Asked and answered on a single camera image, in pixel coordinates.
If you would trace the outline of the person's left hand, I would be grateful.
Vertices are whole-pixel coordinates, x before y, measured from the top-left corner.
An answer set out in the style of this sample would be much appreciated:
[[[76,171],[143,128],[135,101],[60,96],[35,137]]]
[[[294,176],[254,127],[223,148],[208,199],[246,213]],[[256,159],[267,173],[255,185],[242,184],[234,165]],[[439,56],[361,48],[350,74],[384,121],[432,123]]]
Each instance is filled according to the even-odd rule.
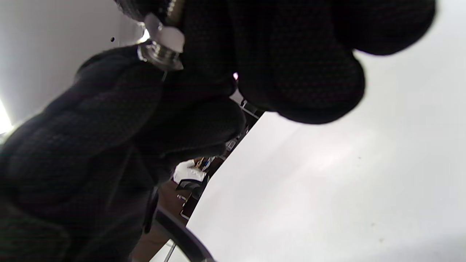
[[[90,58],[1,146],[2,262],[130,262],[156,188],[240,133],[233,71],[164,76],[137,49]]]

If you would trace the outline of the person's right hand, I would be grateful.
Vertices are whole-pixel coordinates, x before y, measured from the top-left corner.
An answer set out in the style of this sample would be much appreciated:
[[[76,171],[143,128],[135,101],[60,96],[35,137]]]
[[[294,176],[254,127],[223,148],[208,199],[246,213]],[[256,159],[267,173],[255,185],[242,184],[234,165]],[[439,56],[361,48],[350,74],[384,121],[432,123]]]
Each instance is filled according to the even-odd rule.
[[[363,99],[354,51],[391,55],[428,31],[435,0],[117,0],[185,34],[186,74],[214,82],[238,73],[244,98],[295,122],[326,124]]]

